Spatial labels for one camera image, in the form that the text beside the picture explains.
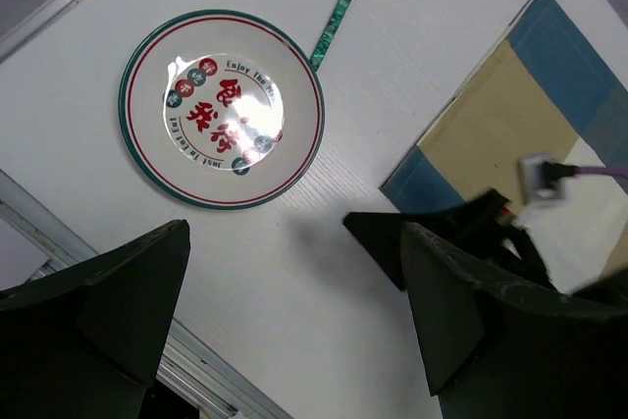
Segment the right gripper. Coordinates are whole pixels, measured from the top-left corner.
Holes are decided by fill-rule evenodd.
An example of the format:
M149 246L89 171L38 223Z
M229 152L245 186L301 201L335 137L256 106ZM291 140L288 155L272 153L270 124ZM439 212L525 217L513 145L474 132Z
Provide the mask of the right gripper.
M474 199L430 213L350 212L344 227L401 291L401 233L418 224L458 249L545 288L552 288L547 266L528 233L514 225L509 200L490 188Z

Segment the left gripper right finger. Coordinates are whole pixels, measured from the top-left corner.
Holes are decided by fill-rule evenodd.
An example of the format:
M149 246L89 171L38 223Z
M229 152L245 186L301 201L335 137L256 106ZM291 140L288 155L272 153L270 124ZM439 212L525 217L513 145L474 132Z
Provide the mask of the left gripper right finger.
M401 264L444 417L626 416L625 272L564 294L417 224L403 229Z

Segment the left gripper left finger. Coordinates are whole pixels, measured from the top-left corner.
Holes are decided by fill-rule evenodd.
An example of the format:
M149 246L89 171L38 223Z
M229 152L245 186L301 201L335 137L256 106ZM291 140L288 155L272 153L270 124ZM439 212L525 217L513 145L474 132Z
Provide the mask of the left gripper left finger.
M189 224L174 220L2 291L2 417L137 417L156 380L189 253Z

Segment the blue beige cloth placemat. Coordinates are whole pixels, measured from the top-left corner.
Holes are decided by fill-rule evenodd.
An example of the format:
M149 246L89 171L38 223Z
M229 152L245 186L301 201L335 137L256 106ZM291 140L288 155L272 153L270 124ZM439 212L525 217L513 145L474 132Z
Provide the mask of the blue beige cloth placemat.
M529 0L382 185L402 212L429 213L496 189L562 289L627 265L627 182L568 180L524 197L533 158L625 169L627 90L556 0Z

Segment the white plate with red characters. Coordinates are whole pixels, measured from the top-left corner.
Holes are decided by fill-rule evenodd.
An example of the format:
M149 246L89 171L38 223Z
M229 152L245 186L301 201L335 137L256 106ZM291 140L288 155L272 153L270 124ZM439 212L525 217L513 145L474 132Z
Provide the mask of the white plate with red characters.
M138 169L186 204L243 210L294 186L325 129L315 70L283 31L230 10L174 17L121 77L122 139Z

